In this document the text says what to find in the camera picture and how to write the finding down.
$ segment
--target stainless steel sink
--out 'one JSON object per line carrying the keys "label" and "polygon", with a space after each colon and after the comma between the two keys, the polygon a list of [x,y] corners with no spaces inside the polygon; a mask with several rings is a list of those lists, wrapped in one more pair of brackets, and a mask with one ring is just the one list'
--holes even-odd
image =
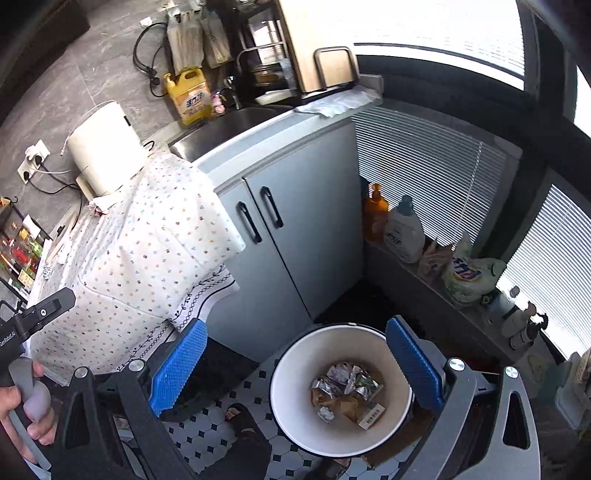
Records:
{"label": "stainless steel sink", "polygon": [[248,107],[228,112],[201,126],[185,132],[168,143],[172,153],[188,161],[195,161],[225,141],[259,125],[288,108]]}

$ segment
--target trash can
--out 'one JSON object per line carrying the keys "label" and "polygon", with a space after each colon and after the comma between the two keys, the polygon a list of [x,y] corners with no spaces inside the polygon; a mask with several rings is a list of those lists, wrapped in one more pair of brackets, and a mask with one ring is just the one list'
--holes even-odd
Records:
{"label": "trash can", "polygon": [[[376,401],[386,410],[368,430],[340,414],[327,424],[310,401],[313,380],[342,361],[366,368],[384,385]],[[363,325],[329,325],[306,334],[286,350],[271,380],[271,408],[279,428],[300,448],[323,457],[361,455],[381,445],[400,427],[412,398],[386,337]]]}

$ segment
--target wooden cutting board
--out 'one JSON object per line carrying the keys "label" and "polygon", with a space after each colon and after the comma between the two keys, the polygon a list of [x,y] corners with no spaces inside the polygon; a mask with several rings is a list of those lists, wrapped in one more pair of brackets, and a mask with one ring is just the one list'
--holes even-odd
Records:
{"label": "wooden cutting board", "polygon": [[[314,62],[318,48],[353,47],[352,13],[346,4],[345,0],[277,0],[283,33],[295,57],[292,64],[304,93],[322,88]],[[355,79],[346,51],[321,53],[320,62],[328,87]],[[355,69],[359,71],[356,58]]]}

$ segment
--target faucet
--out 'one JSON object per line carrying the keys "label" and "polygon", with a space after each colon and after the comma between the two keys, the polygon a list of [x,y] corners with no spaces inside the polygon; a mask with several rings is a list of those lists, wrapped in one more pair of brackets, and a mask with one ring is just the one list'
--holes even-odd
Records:
{"label": "faucet", "polygon": [[224,90],[228,90],[230,92],[230,94],[232,95],[232,99],[234,100],[234,105],[236,105],[236,110],[241,110],[242,109],[242,104],[240,103],[240,100],[238,99],[238,94],[236,93],[236,77],[233,75],[230,75],[229,77],[224,79],[224,87],[222,88],[218,88],[217,90],[214,91],[214,93],[222,93]]}

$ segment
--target wall socket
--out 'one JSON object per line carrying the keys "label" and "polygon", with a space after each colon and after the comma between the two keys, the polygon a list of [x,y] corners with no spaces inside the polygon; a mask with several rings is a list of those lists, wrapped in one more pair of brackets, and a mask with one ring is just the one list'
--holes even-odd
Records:
{"label": "wall socket", "polygon": [[[39,166],[35,162],[35,156],[39,155],[41,157],[41,164],[45,161],[45,159],[49,156],[49,150],[43,143],[43,140],[39,140],[35,145],[31,145],[27,148],[29,152],[29,156],[31,159],[27,157],[27,153],[25,152],[25,160],[21,163],[21,166],[18,167],[18,176],[20,176],[21,180],[27,184],[29,180],[32,178],[33,174],[39,169]],[[29,173],[29,179],[25,179],[25,172]]]}

